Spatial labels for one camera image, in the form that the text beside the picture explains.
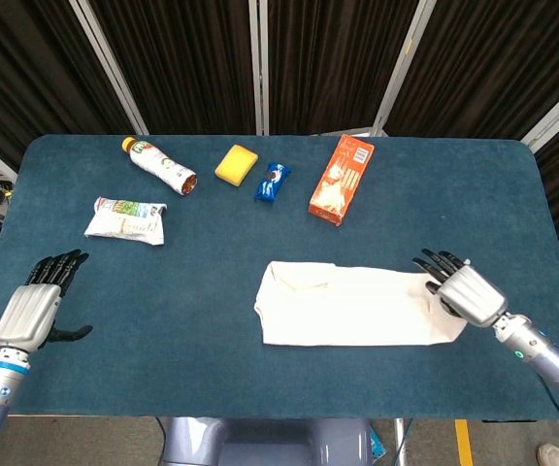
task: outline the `blue candy wrapper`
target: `blue candy wrapper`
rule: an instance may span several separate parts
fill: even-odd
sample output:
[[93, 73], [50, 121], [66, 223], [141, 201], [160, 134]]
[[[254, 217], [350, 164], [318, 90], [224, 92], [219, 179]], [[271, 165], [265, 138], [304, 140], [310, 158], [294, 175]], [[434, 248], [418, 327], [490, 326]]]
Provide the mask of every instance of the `blue candy wrapper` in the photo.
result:
[[370, 448], [373, 451], [373, 464], [387, 453], [377, 432], [372, 427], [370, 428]]
[[276, 200], [281, 184], [290, 173], [290, 169], [277, 162], [271, 162], [267, 169], [267, 178], [258, 185], [255, 198], [261, 201], [273, 202]]

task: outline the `blue felt tablecloth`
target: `blue felt tablecloth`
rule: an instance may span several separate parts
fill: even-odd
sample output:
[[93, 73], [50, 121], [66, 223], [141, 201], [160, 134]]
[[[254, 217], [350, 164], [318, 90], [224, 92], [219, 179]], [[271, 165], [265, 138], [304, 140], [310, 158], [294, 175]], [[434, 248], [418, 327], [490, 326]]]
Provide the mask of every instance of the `blue felt tablecloth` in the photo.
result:
[[[469, 256], [559, 344], [559, 248], [534, 157], [514, 141], [372, 138], [341, 227], [307, 206], [337, 137], [151, 136], [195, 170], [188, 197], [128, 159], [121, 136], [53, 135], [23, 159], [0, 240], [0, 316], [42, 257], [90, 253], [58, 327], [94, 331], [32, 356], [23, 414], [431, 416], [557, 414], [488, 329], [412, 348], [263, 346], [253, 302], [271, 260], [417, 271], [422, 248]], [[214, 176], [235, 143], [260, 159], [241, 187]], [[255, 202], [269, 161], [292, 174]], [[166, 203], [166, 244], [85, 238], [97, 196]]]

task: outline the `silver arm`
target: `silver arm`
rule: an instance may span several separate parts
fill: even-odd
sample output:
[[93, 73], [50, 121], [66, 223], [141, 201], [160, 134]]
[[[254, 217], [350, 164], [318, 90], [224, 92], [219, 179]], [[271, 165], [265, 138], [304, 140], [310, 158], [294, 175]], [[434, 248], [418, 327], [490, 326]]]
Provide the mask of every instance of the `silver arm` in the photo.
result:
[[440, 251], [422, 250], [435, 264], [415, 262], [439, 283], [428, 282], [427, 289], [438, 294], [447, 310], [477, 327], [492, 327], [495, 337], [544, 381], [559, 389], [559, 349], [554, 347], [532, 321], [508, 311], [508, 300], [495, 285], [479, 274], [469, 260]]
[[445, 279], [437, 294], [472, 325], [492, 327], [498, 341], [559, 389], [559, 349], [528, 317], [510, 314], [506, 296], [474, 267], [463, 263]]
[[53, 327], [59, 303], [87, 254], [73, 250], [48, 257], [19, 286], [0, 319], [0, 429], [29, 373], [29, 355], [47, 342], [74, 341], [87, 335], [87, 325], [74, 332]]

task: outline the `plastic packaging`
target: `plastic packaging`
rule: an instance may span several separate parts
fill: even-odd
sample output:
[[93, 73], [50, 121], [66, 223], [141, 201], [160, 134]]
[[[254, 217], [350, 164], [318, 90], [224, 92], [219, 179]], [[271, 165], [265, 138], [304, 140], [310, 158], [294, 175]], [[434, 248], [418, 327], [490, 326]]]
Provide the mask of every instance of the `plastic packaging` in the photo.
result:
[[94, 203], [94, 217], [83, 234], [142, 241], [153, 246], [162, 245], [161, 214], [166, 208], [165, 204], [116, 201], [99, 197]]
[[370, 448], [373, 451], [373, 464], [375, 464], [379, 458], [383, 458], [387, 453], [387, 450], [383, 446], [383, 442], [372, 427], [370, 428]]
[[151, 143], [128, 137], [122, 141], [122, 149], [135, 165], [156, 175], [182, 196], [191, 192], [198, 182], [195, 172], [176, 163]]
[[255, 198], [261, 201], [274, 202], [280, 191], [281, 184], [290, 174], [290, 169], [277, 162], [271, 162], [267, 169], [267, 177], [260, 182]]

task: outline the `orange box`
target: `orange box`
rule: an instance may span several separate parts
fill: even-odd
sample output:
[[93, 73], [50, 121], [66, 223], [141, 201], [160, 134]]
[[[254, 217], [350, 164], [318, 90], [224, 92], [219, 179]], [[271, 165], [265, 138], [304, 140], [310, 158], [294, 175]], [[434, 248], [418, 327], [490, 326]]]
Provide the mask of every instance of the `orange box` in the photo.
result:
[[310, 199], [308, 212], [340, 226], [374, 151], [372, 144], [343, 134]]

